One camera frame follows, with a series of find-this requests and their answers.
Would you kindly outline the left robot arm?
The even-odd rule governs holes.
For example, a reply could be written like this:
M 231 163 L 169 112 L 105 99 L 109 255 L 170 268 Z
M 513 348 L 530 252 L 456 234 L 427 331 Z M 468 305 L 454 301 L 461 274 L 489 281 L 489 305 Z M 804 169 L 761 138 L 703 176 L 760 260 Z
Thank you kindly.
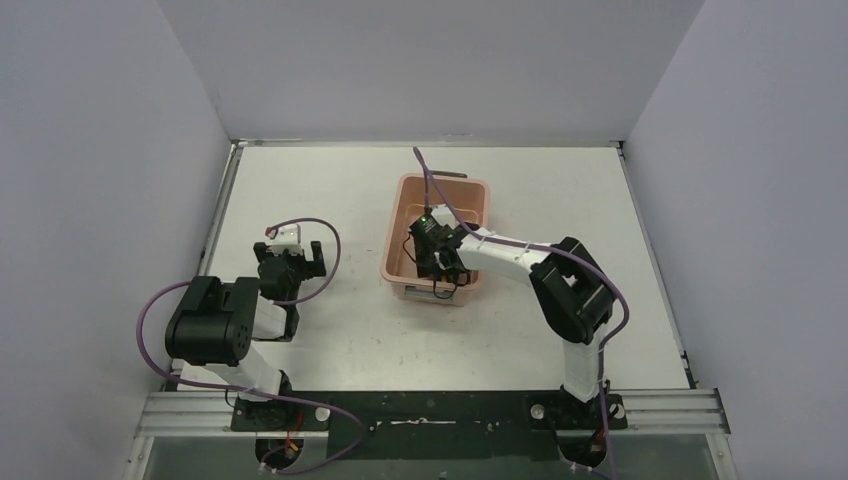
M 293 302 L 301 284 L 327 275 L 322 244 L 312 241 L 309 247 L 311 258 L 298 240 L 257 242 L 255 276 L 230 283 L 216 276 L 194 277 L 166 327 L 166 352 L 240 387 L 241 400 L 268 402 L 270 394 L 290 393 L 288 375 L 268 363 L 253 343 L 294 338 L 300 314 Z

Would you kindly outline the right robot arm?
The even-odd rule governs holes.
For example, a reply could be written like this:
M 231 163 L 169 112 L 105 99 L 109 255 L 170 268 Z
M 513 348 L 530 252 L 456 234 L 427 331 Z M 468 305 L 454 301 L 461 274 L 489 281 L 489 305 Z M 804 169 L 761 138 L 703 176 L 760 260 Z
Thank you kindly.
M 577 428 L 600 427 L 611 405 L 601 373 L 601 343 L 617 295 L 582 243 L 572 237 L 557 244 L 521 242 L 472 223 L 443 224 L 432 214 L 413 221 L 408 234 L 422 278 L 461 287 L 473 273 L 483 272 L 532 290 L 563 345 L 557 405 Z

